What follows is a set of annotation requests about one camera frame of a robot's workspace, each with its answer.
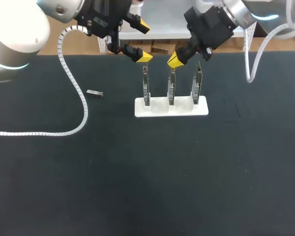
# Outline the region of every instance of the white holder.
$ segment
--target white holder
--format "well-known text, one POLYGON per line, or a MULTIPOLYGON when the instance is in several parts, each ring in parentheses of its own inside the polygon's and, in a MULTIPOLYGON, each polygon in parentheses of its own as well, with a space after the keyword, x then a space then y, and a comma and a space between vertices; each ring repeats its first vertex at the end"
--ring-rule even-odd
POLYGON ((199 97, 199 104, 193 104, 192 93, 190 96, 175 96, 175 104, 169 105, 168 97, 151 97, 150 105, 146 106, 144 98, 135 100, 135 116, 141 117, 183 117, 183 116, 207 116, 207 99, 199 97))

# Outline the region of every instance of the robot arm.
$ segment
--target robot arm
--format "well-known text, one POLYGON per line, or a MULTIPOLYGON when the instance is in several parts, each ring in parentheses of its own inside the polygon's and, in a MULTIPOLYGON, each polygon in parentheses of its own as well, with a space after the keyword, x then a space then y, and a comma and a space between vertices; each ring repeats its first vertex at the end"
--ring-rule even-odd
POLYGON ((149 27, 129 13, 132 0, 0 0, 0 81, 9 80, 25 68, 49 38, 46 14, 67 23, 72 19, 88 29, 88 36, 108 37, 108 49, 123 52, 134 62, 152 56, 119 39, 123 20, 142 33, 149 27))
MULTIPOLYGON (((232 37, 237 27, 245 30, 258 21, 269 33, 287 22, 286 6, 287 0, 223 0, 222 6, 212 7, 204 14, 192 7, 184 15, 191 38, 185 47, 176 48, 168 65, 172 68, 185 65, 197 52, 209 60, 212 51, 232 37)), ((295 0, 292 16, 295 22, 295 0)), ((279 33, 286 34, 295 36, 295 31, 287 29, 279 33)))

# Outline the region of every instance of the black mat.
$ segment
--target black mat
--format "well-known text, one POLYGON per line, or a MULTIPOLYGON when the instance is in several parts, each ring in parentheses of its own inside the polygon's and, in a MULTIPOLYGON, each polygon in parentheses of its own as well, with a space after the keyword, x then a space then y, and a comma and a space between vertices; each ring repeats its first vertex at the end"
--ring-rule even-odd
MULTIPOLYGON (((188 95, 196 57, 177 71, 188 95)), ((295 236, 295 53, 267 53, 253 84, 242 54, 202 63, 209 116, 135 118, 142 66, 67 57, 89 120, 64 138, 0 137, 0 236, 295 236)), ((167 57, 149 65, 166 95, 167 57)), ((0 84, 1 131, 82 120, 58 58, 0 84)))

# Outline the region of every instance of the metal tool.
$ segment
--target metal tool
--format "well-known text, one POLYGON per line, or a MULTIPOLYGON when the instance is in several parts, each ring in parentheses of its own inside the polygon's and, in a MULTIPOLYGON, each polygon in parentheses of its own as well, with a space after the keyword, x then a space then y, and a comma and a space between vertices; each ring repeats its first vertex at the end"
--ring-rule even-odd
POLYGON ((202 75, 201 65, 200 65, 200 62, 198 62, 196 64, 196 72, 192 81, 192 98, 193 98, 193 104, 195 105, 199 104, 202 76, 203 75, 202 75))
POLYGON ((175 89, 176 89, 176 70, 171 68, 171 72, 168 78, 168 99, 169 105, 175 104, 175 89))
POLYGON ((87 90, 87 93, 96 95, 98 97, 103 97, 104 96, 103 92, 98 92, 98 91, 94 91, 94 90, 87 90))
POLYGON ((150 105, 148 66, 143 66, 143 97, 146 106, 150 105))

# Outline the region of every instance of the white cable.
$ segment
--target white cable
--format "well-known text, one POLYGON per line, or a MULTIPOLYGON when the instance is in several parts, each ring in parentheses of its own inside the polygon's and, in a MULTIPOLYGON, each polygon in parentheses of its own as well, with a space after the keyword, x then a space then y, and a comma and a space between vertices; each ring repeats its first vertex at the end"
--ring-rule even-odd
POLYGON ((71 31, 80 31, 80 32, 83 32, 83 33, 87 33, 88 30, 83 27, 83 26, 71 26, 71 27, 68 27, 66 28, 62 33, 61 35, 59 36, 59 39, 58 39, 58 57, 59 57, 59 60, 65 70, 65 72, 67 73, 70 81, 72 82, 74 88, 76 89, 76 91, 78 92, 79 96, 80 96, 80 99, 82 101, 82 104, 83 104, 83 108, 84 108, 84 117, 83 117, 83 120, 82 120, 82 123, 75 129, 71 130, 71 131, 67 131, 67 132, 61 132, 61 133, 47 133, 47 132, 0 132, 0 136, 68 136, 68 135, 72 135, 72 134, 75 134, 77 132, 79 132, 83 127, 84 125, 86 124, 87 120, 88 120, 88 116, 89 116, 89 109, 88 109, 88 105, 87 105, 87 102, 85 100, 85 97, 79 87, 79 85, 77 84, 77 82, 75 81, 73 75, 71 74, 67 64, 65 63, 65 60, 63 58, 63 54, 62 54, 62 44, 63 44, 63 39, 65 38, 65 36, 70 33, 71 31))
MULTIPOLYGON (((292 28, 293 27, 293 20, 292 20, 292 5, 293 5, 293 0, 286 0, 286 20, 287 24, 292 28)), ((293 38, 295 37, 295 30, 292 32, 283 34, 283 35, 277 35, 275 38, 278 39, 288 39, 288 38, 293 38)))
POLYGON ((286 30, 286 29, 295 30, 295 24, 292 21, 292 0, 287 0, 286 9, 287 9, 287 19, 288 19, 288 22, 289 23, 278 26, 273 31, 271 31, 269 33, 269 35, 264 39, 264 41, 262 42, 262 44, 261 44, 261 46, 260 46, 260 48, 259 48, 259 50, 257 52, 254 65, 252 67, 251 75, 250 75, 250 67, 249 67, 249 48, 248 48, 248 45, 246 43, 247 40, 248 40, 248 32, 246 30, 244 31, 244 41, 245 41, 245 67, 246 67, 246 79, 247 79, 247 82, 251 83, 251 82, 254 81, 254 79, 256 77, 256 73, 257 73, 257 69, 258 69, 258 65, 259 65, 261 56, 262 56, 262 54, 263 54, 266 46, 270 42, 270 40, 275 35, 277 35, 279 32, 281 32, 283 30, 286 30))

